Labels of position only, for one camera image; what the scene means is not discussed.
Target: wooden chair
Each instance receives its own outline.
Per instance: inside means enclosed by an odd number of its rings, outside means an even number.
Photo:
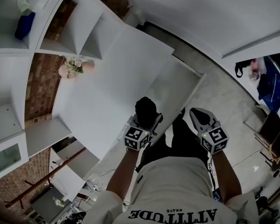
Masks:
[[[254,131],[255,139],[269,152],[274,169],[280,166],[280,118],[277,113],[270,111],[259,131]]]

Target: blue object on shelf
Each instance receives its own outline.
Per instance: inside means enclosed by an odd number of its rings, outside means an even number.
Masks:
[[[17,30],[15,31],[14,36],[20,40],[22,40],[25,36],[27,36],[31,30],[32,23],[35,17],[35,13],[32,12],[28,16],[21,16],[18,22]]]

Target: black pants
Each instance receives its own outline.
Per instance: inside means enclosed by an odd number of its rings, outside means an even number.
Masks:
[[[199,158],[207,167],[207,161],[209,159],[208,152],[200,145],[199,138],[191,131],[187,123],[178,117],[173,122],[172,126],[172,147],[166,145],[166,136],[163,134],[152,147],[147,146],[145,148],[141,163],[136,168],[137,172],[150,162],[170,156]]]

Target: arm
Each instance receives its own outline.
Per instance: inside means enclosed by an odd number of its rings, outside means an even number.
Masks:
[[[122,200],[130,187],[138,155],[138,151],[128,149],[108,183],[106,190],[116,193]]]
[[[229,199],[242,194],[241,185],[223,151],[214,154],[212,157],[216,168],[220,193],[223,202],[227,203]]]

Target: white t-shirt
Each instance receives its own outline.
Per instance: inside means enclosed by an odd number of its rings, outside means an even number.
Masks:
[[[256,224],[253,193],[224,204],[212,198],[208,171],[198,158],[166,157],[145,165],[138,174],[131,204],[110,191],[100,194],[83,224]]]

